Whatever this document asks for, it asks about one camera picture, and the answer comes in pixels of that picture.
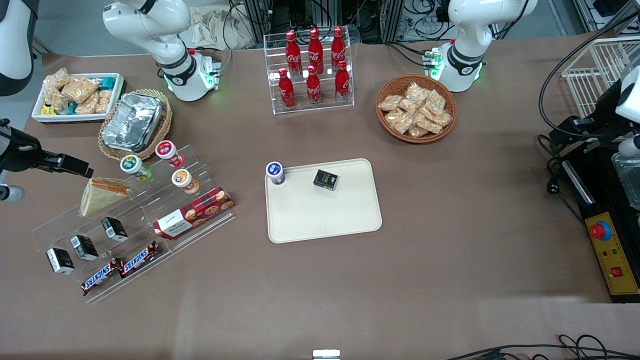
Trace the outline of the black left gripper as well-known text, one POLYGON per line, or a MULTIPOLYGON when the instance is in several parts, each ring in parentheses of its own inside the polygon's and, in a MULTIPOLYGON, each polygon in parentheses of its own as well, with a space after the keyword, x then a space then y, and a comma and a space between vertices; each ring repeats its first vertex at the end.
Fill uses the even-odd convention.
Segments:
POLYGON ((570 141, 568 151, 591 151, 625 136, 629 121, 616 113, 621 93, 622 81, 617 80, 599 96, 592 118, 565 118, 549 133, 551 141, 570 141))

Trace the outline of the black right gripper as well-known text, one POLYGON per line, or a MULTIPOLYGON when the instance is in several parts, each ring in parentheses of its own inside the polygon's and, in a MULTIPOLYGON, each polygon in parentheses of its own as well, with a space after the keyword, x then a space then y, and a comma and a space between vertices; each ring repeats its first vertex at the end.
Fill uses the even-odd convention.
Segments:
POLYGON ((92 178, 94 169, 66 153, 42 152, 41 142, 10 126, 9 119, 0 121, 0 168, 10 173, 39 169, 48 173, 67 173, 92 178))

